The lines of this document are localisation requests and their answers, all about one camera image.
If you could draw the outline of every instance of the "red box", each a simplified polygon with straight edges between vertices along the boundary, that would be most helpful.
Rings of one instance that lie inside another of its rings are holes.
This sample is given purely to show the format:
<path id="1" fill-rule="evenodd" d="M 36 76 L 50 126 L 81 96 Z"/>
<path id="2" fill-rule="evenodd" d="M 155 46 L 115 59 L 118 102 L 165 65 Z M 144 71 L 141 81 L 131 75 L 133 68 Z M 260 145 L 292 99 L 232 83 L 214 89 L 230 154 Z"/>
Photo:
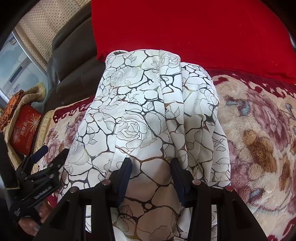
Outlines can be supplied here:
<path id="1" fill-rule="evenodd" d="M 26 156 L 29 155 L 40 119 L 41 114 L 31 107 L 30 104 L 25 104 L 21 107 L 9 140 L 15 151 L 23 153 Z"/>

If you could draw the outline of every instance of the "polka dot curtain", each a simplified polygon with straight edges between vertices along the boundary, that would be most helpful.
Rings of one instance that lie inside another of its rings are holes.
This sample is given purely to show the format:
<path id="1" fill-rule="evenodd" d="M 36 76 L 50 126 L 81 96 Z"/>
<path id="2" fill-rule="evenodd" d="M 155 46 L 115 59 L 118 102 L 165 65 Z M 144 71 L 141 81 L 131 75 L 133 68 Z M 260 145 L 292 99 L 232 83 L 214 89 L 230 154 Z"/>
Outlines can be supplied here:
<path id="1" fill-rule="evenodd" d="M 90 0 L 41 0 L 16 25 L 23 44 L 46 71 L 52 40 L 63 25 Z"/>

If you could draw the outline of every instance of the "metal rivet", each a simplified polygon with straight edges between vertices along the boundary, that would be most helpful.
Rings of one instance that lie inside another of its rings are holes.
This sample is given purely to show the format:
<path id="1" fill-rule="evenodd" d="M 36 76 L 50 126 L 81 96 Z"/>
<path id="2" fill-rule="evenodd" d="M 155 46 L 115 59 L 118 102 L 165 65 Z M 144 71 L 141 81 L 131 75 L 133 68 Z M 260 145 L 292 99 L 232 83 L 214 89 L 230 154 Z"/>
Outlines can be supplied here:
<path id="1" fill-rule="evenodd" d="M 199 184 L 201 184 L 202 182 L 201 182 L 200 180 L 198 180 L 198 179 L 193 179 L 192 183 L 193 183 L 194 185 L 199 185 Z"/>
<path id="2" fill-rule="evenodd" d="M 225 189 L 228 191 L 228 192 L 232 192 L 234 189 L 232 186 L 226 186 Z"/>
<path id="3" fill-rule="evenodd" d="M 78 189 L 79 189 L 78 187 L 71 187 L 71 188 L 69 189 L 69 192 L 74 193 L 74 192 L 77 192 Z"/>
<path id="4" fill-rule="evenodd" d="M 102 184 L 103 184 L 104 186 L 107 186 L 107 185 L 109 185 L 110 183 L 111 183 L 111 181 L 110 181 L 109 179 L 105 179 L 105 180 L 102 181 Z"/>

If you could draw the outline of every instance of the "beige dotted fabric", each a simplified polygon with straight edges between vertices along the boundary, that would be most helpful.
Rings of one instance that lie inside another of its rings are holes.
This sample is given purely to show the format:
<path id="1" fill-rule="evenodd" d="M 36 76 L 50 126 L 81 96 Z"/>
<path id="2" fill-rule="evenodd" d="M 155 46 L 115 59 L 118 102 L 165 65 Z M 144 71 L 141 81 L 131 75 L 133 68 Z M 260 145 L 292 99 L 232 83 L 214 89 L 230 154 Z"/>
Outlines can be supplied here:
<path id="1" fill-rule="evenodd" d="M 52 40 L 64 24 L 90 0 L 41 0 L 16 25 L 20 39 L 46 71 Z"/>

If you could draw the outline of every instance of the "white patterned fabric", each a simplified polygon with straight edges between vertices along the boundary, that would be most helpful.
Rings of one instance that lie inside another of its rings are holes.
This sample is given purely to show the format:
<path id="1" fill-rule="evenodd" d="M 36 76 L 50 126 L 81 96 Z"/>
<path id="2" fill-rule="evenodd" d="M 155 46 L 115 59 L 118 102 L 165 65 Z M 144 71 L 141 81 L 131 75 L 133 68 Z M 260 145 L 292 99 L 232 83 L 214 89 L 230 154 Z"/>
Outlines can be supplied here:
<path id="1" fill-rule="evenodd" d="M 178 55 L 163 50 L 112 52 L 71 146 L 59 200 L 72 186 L 95 186 L 129 157 L 133 169 L 126 197 L 111 209 L 116 239 L 185 239 L 191 213 L 178 201 L 169 163 L 177 157 L 194 178 L 210 186 L 230 183 L 218 104 L 208 73 L 180 62 Z M 90 208 L 87 215 L 90 231 Z"/>

